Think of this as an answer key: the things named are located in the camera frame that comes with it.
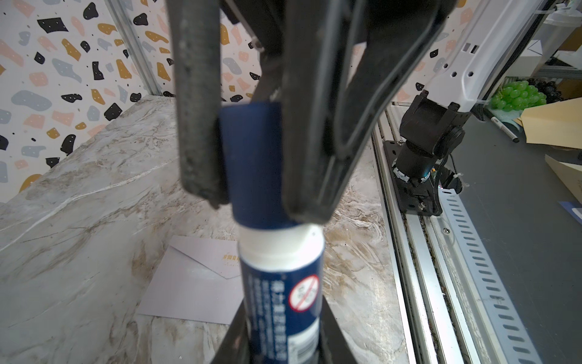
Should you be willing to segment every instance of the blue card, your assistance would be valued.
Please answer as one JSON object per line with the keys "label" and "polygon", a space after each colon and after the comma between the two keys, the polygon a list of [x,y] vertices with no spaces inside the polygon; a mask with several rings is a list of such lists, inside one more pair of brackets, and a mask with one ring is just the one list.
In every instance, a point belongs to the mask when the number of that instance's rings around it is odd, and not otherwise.
{"label": "blue card", "polygon": [[582,224],[582,204],[578,201],[566,202],[560,201],[560,205],[566,209],[572,215],[576,221]]}

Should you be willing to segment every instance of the blue cap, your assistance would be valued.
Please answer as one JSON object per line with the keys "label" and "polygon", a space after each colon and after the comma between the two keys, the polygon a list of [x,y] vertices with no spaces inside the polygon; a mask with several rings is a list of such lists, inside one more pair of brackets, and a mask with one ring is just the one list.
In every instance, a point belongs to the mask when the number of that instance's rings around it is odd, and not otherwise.
{"label": "blue cap", "polygon": [[226,182],[236,222],[247,228],[298,225],[281,201],[281,104],[225,107],[220,127]]}

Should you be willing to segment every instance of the gray table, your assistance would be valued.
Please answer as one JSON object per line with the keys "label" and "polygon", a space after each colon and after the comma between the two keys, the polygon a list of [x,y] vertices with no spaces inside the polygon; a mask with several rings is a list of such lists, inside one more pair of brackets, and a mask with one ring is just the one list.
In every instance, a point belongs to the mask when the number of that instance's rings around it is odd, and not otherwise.
{"label": "gray table", "polygon": [[544,363],[582,361],[582,225],[558,201],[574,196],[544,155],[578,151],[513,143],[472,117],[453,153],[461,199]]}

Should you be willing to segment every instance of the metal mounting plate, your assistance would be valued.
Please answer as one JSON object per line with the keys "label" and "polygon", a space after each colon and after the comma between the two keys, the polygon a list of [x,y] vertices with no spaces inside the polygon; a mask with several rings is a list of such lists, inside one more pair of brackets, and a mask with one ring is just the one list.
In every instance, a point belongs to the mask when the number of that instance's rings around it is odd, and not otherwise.
{"label": "metal mounting plate", "polygon": [[[526,332],[526,328],[523,326],[461,199],[454,190],[445,189],[439,189],[439,197],[450,226],[450,232],[445,231],[445,234],[453,235],[453,239],[444,244],[444,248],[449,251],[449,257],[456,260],[452,263],[456,266],[457,272],[467,270],[470,277],[465,277],[465,279],[472,279],[471,287],[468,285],[464,287],[467,291],[464,296],[473,306],[474,313],[480,313],[482,316],[482,322],[479,326],[485,332],[481,333],[481,338],[488,346],[489,354],[497,352],[497,360],[493,357],[492,362],[541,364],[541,359]],[[493,329],[496,338],[487,335],[489,334],[487,328]],[[498,352],[496,347],[501,347],[502,353]]]}
{"label": "metal mounting plate", "polygon": [[[395,178],[394,173],[392,172],[392,164],[396,160],[396,157],[399,155],[401,148],[401,145],[396,142],[384,142],[384,153],[386,153],[386,159],[388,159],[388,165],[390,166],[390,178],[392,178],[392,182],[396,186],[396,198],[398,200],[398,206],[402,212],[415,211],[421,215],[432,215],[429,213],[429,211],[432,211],[431,201],[434,201],[434,198],[432,192],[433,187],[430,178],[422,185],[414,188],[411,186],[411,184],[404,182],[400,178]],[[420,206],[418,198],[412,197],[408,194],[407,190],[410,188],[414,188],[415,194],[427,196],[424,199],[424,208]]]}

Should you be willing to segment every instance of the barcode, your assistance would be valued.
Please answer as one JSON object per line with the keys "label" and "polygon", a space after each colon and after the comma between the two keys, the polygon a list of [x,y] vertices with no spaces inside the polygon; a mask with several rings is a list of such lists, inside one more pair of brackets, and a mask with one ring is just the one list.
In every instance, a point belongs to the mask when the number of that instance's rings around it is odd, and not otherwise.
{"label": "barcode", "polygon": [[288,337],[289,364],[303,364],[311,358],[319,342],[319,329],[317,319],[307,329]]}

